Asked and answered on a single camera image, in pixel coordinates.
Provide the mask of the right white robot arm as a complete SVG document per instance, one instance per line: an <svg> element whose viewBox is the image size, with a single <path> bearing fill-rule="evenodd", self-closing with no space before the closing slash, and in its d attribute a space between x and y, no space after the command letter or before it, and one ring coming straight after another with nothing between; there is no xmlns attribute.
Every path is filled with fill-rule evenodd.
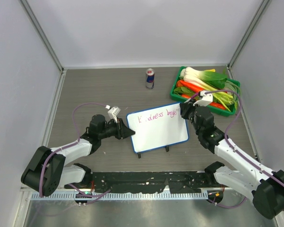
<svg viewBox="0 0 284 227"><path fill-rule="evenodd" d="M205 183L210 187L222 184L239 192L267 219L284 211L284 171L276 172L240 149L215 126L208 107L199 106L192 100L179 106L181 117L193 125L200 144L237 169L232 171L215 162L205 169Z"/></svg>

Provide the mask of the blue framed whiteboard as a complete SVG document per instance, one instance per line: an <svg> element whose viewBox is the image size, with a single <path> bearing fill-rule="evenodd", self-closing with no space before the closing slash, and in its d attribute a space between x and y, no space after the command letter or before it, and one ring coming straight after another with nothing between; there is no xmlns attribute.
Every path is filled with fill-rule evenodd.
<svg viewBox="0 0 284 227"><path fill-rule="evenodd" d="M180 115L180 103L157 106L126 116L133 152L137 155L189 140L188 126Z"/></svg>

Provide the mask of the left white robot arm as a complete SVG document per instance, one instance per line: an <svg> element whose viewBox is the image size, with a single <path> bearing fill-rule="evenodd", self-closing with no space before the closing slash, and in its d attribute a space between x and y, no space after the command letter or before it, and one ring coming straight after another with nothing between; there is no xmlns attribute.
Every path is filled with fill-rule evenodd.
<svg viewBox="0 0 284 227"><path fill-rule="evenodd" d="M121 118L106 121L103 115L96 114L78 140L58 148L40 146L25 168L21 182L39 192L41 197L50 196L60 186L88 188L93 180L91 169L69 163L93 154L103 139L123 140L134 134Z"/></svg>

